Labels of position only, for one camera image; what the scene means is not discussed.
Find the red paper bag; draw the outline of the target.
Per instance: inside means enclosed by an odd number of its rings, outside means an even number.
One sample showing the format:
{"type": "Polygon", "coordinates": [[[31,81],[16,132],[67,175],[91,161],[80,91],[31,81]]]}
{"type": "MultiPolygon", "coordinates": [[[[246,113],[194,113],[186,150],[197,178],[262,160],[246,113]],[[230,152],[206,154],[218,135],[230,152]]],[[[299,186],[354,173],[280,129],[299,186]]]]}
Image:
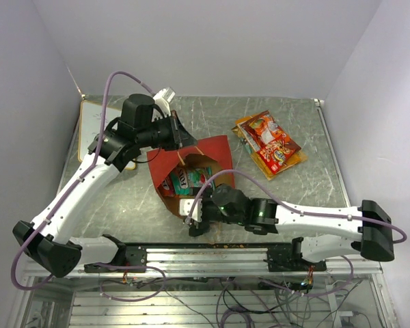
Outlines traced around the red paper bag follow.
{"type": "Polygon", "coordinates": [[[153,150],[147,153],[148,168],[154,188],[173,215],[179,212],[180,201],[195,197],[214,174],[232,169],[232,153],[226,135],[201,139],[196,146],[180,150],[153,150]]]}

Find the green white snack bag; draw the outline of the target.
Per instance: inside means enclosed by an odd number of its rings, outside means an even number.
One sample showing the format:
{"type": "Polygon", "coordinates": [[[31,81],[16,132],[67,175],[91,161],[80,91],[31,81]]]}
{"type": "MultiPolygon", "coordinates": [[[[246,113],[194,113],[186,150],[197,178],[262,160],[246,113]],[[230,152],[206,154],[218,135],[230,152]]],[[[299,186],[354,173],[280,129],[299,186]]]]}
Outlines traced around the green white snack bag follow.
{"type": "Polygon", "coordinates": [[[169,174],[177,195],[195,195],[212,176],[211,167],[175,167],[169,174]]]}

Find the orange pink fox's candy bag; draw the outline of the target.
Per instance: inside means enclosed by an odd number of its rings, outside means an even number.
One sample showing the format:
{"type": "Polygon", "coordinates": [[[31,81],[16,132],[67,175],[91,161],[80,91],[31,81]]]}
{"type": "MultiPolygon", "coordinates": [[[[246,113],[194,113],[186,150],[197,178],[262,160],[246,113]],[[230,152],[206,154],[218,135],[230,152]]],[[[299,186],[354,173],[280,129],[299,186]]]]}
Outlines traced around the orange pink fox's candy bag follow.
{"type": "Polygon", "coordinates": [[[167,176],[158,186],[158,190],[163,197],[176,197],[174,184],[169,176],[167,176]]]}

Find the brown teal chips bag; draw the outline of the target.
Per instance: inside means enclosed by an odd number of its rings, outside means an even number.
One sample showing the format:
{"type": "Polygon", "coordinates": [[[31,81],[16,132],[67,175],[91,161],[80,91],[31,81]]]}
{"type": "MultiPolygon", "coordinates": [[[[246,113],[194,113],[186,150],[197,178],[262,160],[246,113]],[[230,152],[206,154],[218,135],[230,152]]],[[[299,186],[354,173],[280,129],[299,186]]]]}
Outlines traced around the brown teal chips bag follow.
{"type": "Polygon", "coordinates": [[[232,129],[232,132],[239,138],[241,141],[242,145],[245,147],[246,151],[248,152],[250,158],[253,160],[253,162],[257,165],[257,167],[260,169],[260,171],[264,174],[267,180],[272,180],[276,175],[279,173],[294,167],[295,165],[299,163],[303,163],[308,160],[308,156],[302,151],[298,151],[293,154],[293,156],[287,161],[287,164],[285,164],[284,168],[279,171],[277,174],[273,175],[269,169],[266,167],[266,165],[262,162],[260,159],[259,155],[257,154],[257,151],[259,151],[261,148],[259,148],[259,145],[255,144],[255,141],[253,137],[248,133],[245,132],[241,127],[236,126],[232,129]]]}

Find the red doritos bag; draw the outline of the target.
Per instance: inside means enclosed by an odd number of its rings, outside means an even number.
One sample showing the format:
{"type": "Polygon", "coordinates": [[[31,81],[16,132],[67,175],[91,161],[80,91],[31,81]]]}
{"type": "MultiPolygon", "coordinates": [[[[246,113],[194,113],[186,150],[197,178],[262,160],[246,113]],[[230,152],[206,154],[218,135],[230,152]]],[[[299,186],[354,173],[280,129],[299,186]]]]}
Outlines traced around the red doritos bag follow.
{"type": "Polygon", "coordinates": [[[269,111],[263,111],[241,124],[254,141],[254,149],[268,165],[281,168],[301,147],[283,130],[269,111]]]}

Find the orange white snack bag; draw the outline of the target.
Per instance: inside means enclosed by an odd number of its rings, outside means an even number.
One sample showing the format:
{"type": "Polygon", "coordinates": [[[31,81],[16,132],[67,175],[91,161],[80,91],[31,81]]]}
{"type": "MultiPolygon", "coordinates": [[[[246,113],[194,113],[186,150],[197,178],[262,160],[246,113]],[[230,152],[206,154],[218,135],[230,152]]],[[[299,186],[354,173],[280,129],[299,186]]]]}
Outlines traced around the orange white snack bag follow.
{"type": "Polygon", "coordinates": [[[261,148],[276,139],[286,143],[290,141],[290,137],[268,111],[262,112],[250,119],[246,128],[261,148]]]}

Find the red fritos snack bag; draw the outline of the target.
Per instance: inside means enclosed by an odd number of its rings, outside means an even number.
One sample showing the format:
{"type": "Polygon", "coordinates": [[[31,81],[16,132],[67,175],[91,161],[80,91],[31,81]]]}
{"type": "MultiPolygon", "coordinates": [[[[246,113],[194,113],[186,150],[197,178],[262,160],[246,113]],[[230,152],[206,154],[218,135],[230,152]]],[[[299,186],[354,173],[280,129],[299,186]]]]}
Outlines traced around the red fritos snack bag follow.
{"type": "Polygon", "coordinates": [[[276,139],[267,143],[257,151],[257,154],[269,171],[275,175],[284,168],[287,161],[300,149],[301,147],[293,141],[286,143],[276,139]]]}

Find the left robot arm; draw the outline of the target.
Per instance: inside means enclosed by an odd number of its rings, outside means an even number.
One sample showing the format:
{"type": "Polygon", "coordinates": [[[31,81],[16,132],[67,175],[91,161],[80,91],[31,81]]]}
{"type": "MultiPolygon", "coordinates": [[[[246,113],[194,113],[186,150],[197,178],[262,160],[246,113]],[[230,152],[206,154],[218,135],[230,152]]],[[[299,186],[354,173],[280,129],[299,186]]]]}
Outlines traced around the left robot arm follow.
{"type": "Polygon", "coordinates": [[[171,89],[155,96],[132,94],[120,116],[103,124],[81,165],[55,199],[32,221],[13,229],[24,252],[54,277],[65,277],[82,264],[103,264],[119,271],[126,263],[125,243],[103,235],[74,238],[72,233],[85,207],[147,147],[165,151],[196,145],[169,104],[171,89]]]}

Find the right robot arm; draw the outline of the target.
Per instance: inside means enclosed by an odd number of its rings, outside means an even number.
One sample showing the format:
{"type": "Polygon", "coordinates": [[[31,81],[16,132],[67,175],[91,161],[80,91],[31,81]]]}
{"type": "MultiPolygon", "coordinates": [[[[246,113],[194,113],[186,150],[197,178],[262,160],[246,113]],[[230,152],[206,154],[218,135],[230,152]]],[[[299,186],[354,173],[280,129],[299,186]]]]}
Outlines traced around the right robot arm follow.
{"type": "Polygon", "coordinates": [[[182,199],[179,213],[193,234],[202,234],[208,222],[236,224],[257,235],[305,232],[305,237],[292,240],[292,250],[287,255],[288,264],[298,271],[310,263],[350,254],[375,262],[394,259],[392,220],[372,200],[346,208],[300,206],[249,198],[242,191],[221,184],[199,200],[182,199]]]}

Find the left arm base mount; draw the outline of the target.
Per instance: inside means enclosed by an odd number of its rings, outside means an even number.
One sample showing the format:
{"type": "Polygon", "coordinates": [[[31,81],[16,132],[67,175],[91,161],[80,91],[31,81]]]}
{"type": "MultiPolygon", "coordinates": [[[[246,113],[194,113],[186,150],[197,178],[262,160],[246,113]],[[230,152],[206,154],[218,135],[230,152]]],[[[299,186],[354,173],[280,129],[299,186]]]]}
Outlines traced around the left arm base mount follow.
{"type": "Polygon", "coordinates": [[[104,266],[98,266],[95,264],[85,264],[85,273],[114,273],[114,272],[133,272],[133,273],[145,273],[147,264],[147,252],[141,246],[126,246],[124,255],[118,259],[109,263],[113,266],[120,267],[135,267],[135,269],[112,269],[104,266]]]}

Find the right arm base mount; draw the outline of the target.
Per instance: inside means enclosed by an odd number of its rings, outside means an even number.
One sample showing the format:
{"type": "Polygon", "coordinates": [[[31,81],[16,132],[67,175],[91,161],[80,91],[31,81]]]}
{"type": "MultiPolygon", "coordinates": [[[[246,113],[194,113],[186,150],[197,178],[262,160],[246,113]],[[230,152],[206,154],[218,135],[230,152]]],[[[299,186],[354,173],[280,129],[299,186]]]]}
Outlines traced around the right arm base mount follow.
{"type": "Polygon", "coordinates": [[[266,259],[269,272],[296,272],[308,271],[313,267],[315,271],[326,271],[326,261],[317,263],[307,262],[300,255],[293,254],[293,248],[290,243],[280,243],[267,247],[266,259]]]}

